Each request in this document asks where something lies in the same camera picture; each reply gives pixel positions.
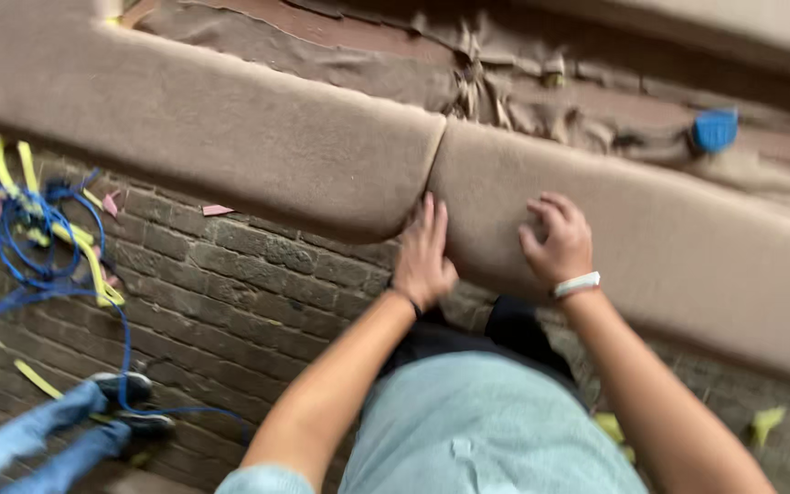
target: black wristband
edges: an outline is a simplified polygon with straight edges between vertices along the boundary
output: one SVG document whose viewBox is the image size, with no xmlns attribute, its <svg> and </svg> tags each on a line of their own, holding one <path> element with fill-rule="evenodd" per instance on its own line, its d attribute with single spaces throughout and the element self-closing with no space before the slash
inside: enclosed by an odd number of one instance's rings
<svg viewBox="0 0 790 494">
<path fill-rule="evenodd" d="M 417 320 L 419 320 L 420 317 L 422 317 L 422 309 L 420 309 L 420 305 L 418 303 L 416 303 L 415 301 L 413 301 L 412 298 L 407 296 L 407 294 L 401 292 L 401 290 L 396 290 L 394 287 L 390 286 L 389 290 L 391 290 L 393 293 L 396 293 L 396 294 L 404 297 L 407 301 L 410 302 L 410 305 L 413 306 L 413 313 L 416 314 Z"/>
</svg>

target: brown padding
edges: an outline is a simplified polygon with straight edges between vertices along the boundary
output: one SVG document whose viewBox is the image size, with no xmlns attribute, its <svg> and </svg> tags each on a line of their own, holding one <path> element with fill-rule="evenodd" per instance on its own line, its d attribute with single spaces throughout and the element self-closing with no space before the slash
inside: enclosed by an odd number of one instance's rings
<svg viewBox="0 0 790 494">
<path fill-rule="evenodd" d="M 790 212 L 676 172 L 449 120 L 429 189 L 460 275 L 543 296 L 517 226 L 542 190 L 593 229 L 602 286 L 639 328 L 790 375 Z"/>
<path fill-rule="evenodd" d="M 0 2 L 0 128 L 352 242 L 398 234 L 440 115 L 142 32 L 90 2 Z"/>
</svg>

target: wristband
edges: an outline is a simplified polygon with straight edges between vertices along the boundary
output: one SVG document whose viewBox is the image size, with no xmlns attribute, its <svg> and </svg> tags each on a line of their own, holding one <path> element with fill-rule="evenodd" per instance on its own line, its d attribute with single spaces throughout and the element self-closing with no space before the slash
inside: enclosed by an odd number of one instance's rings
<svg viewBox="0 0 790 494">
<path fill-rule="evenodd" d="M 600 276 L 598 271 L 587 273 L 577 278 L 566 279 L 562 283 L 557 283 L 554 289 L 550 290 L 550 297 L 554 300 L 560 300 L 575 292 L 583 292 L 584 290 L 595 288 L 599 286 L 599 280 Z"/>
<path fill-rule="evenodd" d="M 419 305 L 418 303 L 416 303 L 415 301 L 413 301 L 413 299 L 412 299 L 412 298 L 410 298 L 409 296 L 407 296 L 407 294 L 405 294 L 404 292 L 401 292 L 400 290 L 397 290 L 397 289 L 395 289 L 395 288 L 394 288 L 394 287 L 392 287 L 392 286 L 390 286 L 390 287 L 389 287 L 389 290 L 390 290 L 390 291 L 391 291 L 393 294 L 398 294 L 398 295 L 400 295 L 400 296 L 404 297 L 404 298 L 405 298 L 405 300 L 407 300 L 407 301 L 409 301 L 409 302 L 410 302 L 410 305 L 412 305 L 412 306 L 413 306 L 413 313 L 414 313 L 414 314 L 416 314 L 416 318 L 417 318 L 417 320 L 419 320 L 419 319 L 420 319 L 420 317 L 422 317 L 422 309 L 420 309 L 420 305 Z"/>
</svg>

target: blue jeans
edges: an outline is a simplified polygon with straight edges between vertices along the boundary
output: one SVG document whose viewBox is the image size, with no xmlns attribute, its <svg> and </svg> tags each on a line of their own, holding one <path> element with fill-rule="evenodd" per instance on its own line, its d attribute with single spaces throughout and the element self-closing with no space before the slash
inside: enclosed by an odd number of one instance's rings
<svg viewBox="0 0 790 494">
<path fill-rule="evenodd" d="M 0 426 L 0 472 L 18 458 L 43 452 L 49 434 L 78 424 L 91 413 L 102 413 L 107 402 L 95 383 L 85 381 L 60 399 L 39 405 Z M 129 440 L 130 427 L 127 424 L 113 420 L 100 425 L 85 432 L 32 475 L 17 480 L 0 492 L 66 492 L 97 463 L 118 455 Z"/>
</svg>

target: shoe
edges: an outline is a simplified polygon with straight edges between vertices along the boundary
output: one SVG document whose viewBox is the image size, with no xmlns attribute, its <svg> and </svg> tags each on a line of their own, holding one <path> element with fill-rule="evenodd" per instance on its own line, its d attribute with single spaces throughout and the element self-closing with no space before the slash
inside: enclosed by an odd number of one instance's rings
<svg viewBox="0 0 790 494">
<path fill-rule="evenodd" d="M 162 439 L 176 428 L 176 422 L 166 415 L 140 415 L 120 410 L 115 413 L 115 420 L 129 425 L 135 438 Z"/>
<path fill-rule="evenodd" d="M 110 372 L 100 372 L 88 378 L 103 391 L 110 403 L 117 403 L 117 392 L 122 376 Z M 126 373 L 126 401 L 128 403 L 145 402 L 151 397 L 151 380 L 136 372 Z"/>
</svg>

